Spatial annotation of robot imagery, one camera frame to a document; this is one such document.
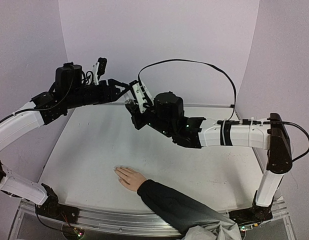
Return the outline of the clear nail polish bottle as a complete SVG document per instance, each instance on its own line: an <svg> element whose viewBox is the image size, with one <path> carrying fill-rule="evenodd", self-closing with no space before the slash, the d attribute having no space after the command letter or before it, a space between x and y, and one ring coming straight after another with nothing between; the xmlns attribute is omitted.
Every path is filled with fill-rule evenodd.
<svg viewBox="0 0 309 240"><path fill-rule="evenodd" d="M129 98L129 99L126 99L126 100L124 101L124 104L125 104L125 105L134 105L135 102L134 102L134 100L133 100L132 98Z"/></svg>

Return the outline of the black sleeved forearm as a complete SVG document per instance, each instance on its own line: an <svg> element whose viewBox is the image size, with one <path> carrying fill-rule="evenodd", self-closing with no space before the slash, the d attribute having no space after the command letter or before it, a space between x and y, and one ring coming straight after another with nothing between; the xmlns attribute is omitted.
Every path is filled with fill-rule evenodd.
<svg viewBox="0 0 309 240"><path fill-rule="evenodd" d="M236 225L205 204L151 179L141 184L137 194L150 210L181 234L197 226L218 231L222 228L229 230Z"/></svg>

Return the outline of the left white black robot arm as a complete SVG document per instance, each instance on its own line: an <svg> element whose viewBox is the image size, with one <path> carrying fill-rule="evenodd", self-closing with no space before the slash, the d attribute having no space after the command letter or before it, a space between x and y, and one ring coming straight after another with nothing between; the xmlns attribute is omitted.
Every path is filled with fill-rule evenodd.
<svg viewBox="0 0 309 240"><path fill-rule="evenodd" d="M107 60L99 58L87 79L82 66L73 62L56 69L55 82L48 91L33 97L19 110L0 120L0 152L34 129L66 116L70 109L116 102L131 90L129 84L114 79L101 80ZM0 191L22 198L42 208L50 218L62 214L53 189L13 173L0 160Z"/></svg>

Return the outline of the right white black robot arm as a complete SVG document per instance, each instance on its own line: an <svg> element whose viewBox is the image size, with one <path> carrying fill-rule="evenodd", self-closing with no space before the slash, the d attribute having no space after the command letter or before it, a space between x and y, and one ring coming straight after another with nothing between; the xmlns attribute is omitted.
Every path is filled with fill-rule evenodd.
<svg viewBox="0 0 309 240"><path fill-rule="evenodd" d="M213 120L186 117L183 100L172 92L158 94L152 104L144 97L124 95L134 127L149 126L184 148L250 147L267 151L267 165L252 206L233 210L229 217L239 225L270 220L274 196L283 176L293 166L290 138L277 113L254 120Z"/></svg>

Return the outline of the mannequin hand on table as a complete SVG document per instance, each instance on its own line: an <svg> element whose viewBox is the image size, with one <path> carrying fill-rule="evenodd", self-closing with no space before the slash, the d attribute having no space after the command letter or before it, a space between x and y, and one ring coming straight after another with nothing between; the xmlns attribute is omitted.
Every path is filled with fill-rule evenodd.
<svg viewBox="0 0 309 240"><path fill-rule="evenodd" d="M140 186L147 180L140 172L129 167L115 167L114 172L118 176L120 184L132 192L137 192Z"/></svg>

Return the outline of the grey fabric garment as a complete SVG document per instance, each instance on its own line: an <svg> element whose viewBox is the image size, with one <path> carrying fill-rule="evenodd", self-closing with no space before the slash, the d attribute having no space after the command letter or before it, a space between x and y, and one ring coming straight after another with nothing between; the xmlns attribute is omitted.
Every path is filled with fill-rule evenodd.
<svg viewBox="0 0 309 240"><path fill-rule="evenodd" d="M182 240L241 240L242 236L237 223L210 224L206 227L191 227Z"/></svg>

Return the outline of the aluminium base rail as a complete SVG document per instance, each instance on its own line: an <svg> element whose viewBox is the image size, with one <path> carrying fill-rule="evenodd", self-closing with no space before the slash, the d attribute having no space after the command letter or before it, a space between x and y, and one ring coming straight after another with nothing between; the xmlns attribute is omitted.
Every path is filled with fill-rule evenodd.
<svg viewBox="0 0 309 240"><path fill-rule="evenodd" d="M77 208L60 204L55 215L48 213L46 207L35 207L28 200L19 204L16 218L20 221L24 214L39 216L41 220L61 223L67 227L91 229L109 234L124 234L131 236L172 237L178 231L154 213L118 212L92 208ZM283 220L290 222L290 216L284 200L274 201L270 212L260 218L252 215L252 208L223 211L222 214L235 221L241 232L251 231L262 225Z"/></svg>

